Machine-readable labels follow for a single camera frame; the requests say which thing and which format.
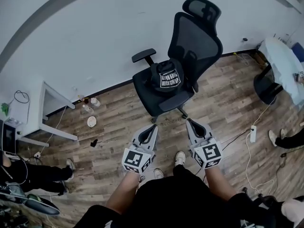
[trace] sneaker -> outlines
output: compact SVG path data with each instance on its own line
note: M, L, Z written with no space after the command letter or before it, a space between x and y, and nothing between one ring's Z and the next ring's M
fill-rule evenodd
M175 166L184 165L186 160L186 155L183 151L179 151L175 156Z
M71 159L67 159L66 162L67 162L66 166L68 166L72 170L72 172L74 172L75 165L73 161ZM69 179L67 179L66 182L71 181L73 178L74 178L74 173L72 173L72 176Z
M163 172L161 171L161 169L156 168L154 170L154 178L155 179L162 179L163 178Z
M276 143L277 136L275 135L275 133L272 130L269 130L268 136L269 136L271 143L276 147L277 145L275 143Z
M280 138L284 139L286 137L286 135L287 135L287 130L282 128L281 132L280 132Z

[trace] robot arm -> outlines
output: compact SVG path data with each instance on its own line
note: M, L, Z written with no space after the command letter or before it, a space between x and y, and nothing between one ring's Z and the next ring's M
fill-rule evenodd
M125 170L142 174L152 163L158 127L148 125L136 131L129 148L124 150L122 165Z
M220 163L223 151L216 141L208 124L188 118L186 127L189 138L189 150L201 168L207 169Z

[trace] power strip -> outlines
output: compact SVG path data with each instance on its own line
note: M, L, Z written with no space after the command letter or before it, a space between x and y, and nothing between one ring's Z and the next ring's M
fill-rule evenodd
M251 128L251 134L250 134L250 142L255 143L257 139L257 126L252 125Z

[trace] person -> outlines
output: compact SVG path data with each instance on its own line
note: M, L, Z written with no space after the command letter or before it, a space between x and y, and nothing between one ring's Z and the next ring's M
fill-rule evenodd
M271 143L276 147L284 149L292 149L304 145L304 128L292 137L286 137L286 130L281 129L280 137L278 137L272 130L268 132Z
M63 181L69 182L74 177L74 163L71 159L67 159L66 167L63 169L45 165L32 165L23 160L10 161L4 153L2 153L2 161L0 168L1 182L20 183L24 192L43 189L59 195L69 193Z
M140 175L128 171L105 207L90 207L75 228L239 228L242 219L275 227L273 215L255 205L245 193L237 194L217 166L205 170L208 188L184 168L185 159L185 153L178 152L173 176L164 178L162 171L155 169L155 179L137 192Z

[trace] white desk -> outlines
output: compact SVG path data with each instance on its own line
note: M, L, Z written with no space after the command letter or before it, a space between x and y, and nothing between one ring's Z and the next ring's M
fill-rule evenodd
M255 78L254 86L258 96L270 104L283 89L291 96L295 105L304 102L304 86L295 82L294 74L303 71L303 66L293 51L275 38L266 38L261 44L261 51L270 65ZM272 68L275 83L265 77Z
M71 140L78 140L77 136L47 126L42 122L42 119L48 120L48 118L43 115L43 105L44 105L44 97L46 91L57 100L63 102L68 107L75 109L74 104L72 104L69 100L64 98L62 95L60 95L53 88L48 86L43 80L37 80L37 82L33 84L30 91L27 92L30 99L29 110L28 110L28 123L24 126L17 128L17 131L21 132L21 135L17 135L17 138L23 142L48 147L49 146L48 143L32 140L25 137L26 135L33 133L37 130L44 130L46 132L53 133L55 135L64 138L68 138Z

